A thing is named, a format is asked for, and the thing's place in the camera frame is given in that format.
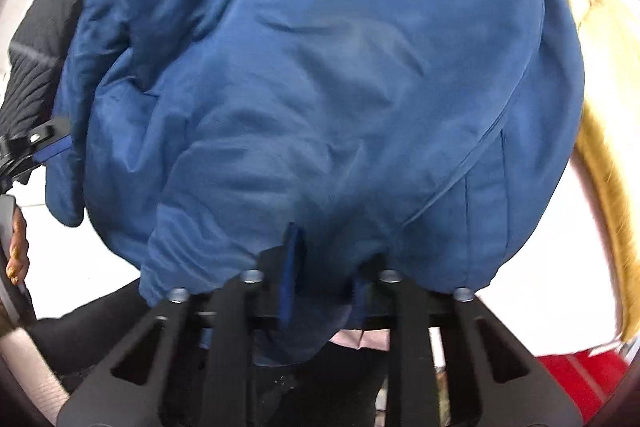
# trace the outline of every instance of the silver bolt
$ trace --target silver bolt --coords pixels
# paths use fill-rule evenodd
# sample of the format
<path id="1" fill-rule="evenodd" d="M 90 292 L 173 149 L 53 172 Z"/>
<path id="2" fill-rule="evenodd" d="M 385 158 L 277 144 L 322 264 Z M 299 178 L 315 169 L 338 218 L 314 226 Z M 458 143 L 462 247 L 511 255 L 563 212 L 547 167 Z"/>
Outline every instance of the silver bolt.
<path id="1" fill-rule="evenodd" d="M 254 284 L 257 282 L 262 282 L 264 280 L 264 273 L 262 273 L 260 270 L 247 270 L 240 274 L 240 279 L 242 280 L 242 282 Z"/>
<path id="2" fill-rule="evenodd" d="M 402 276 L 396 270 L 382 270 L 378 277 L 382 282 L 386 283 L 400 282 L 402 280 Z"/>
<path id="3" fill-rule="evenodd" d="M 183 302 L 187 302 L 189 300 L 190 293 L 184 288 L 174 288 L 169 292 L 167 298 L 171 302 L 175 302 L 176 304 L 180 304 Z"/>
<path id="4" fill-rule="evenodd" d="M 474 293 L 469 288 L 456 288 L 453 290 L 453 298 L 459 302 L 469 302 L 474 299 Z"/>

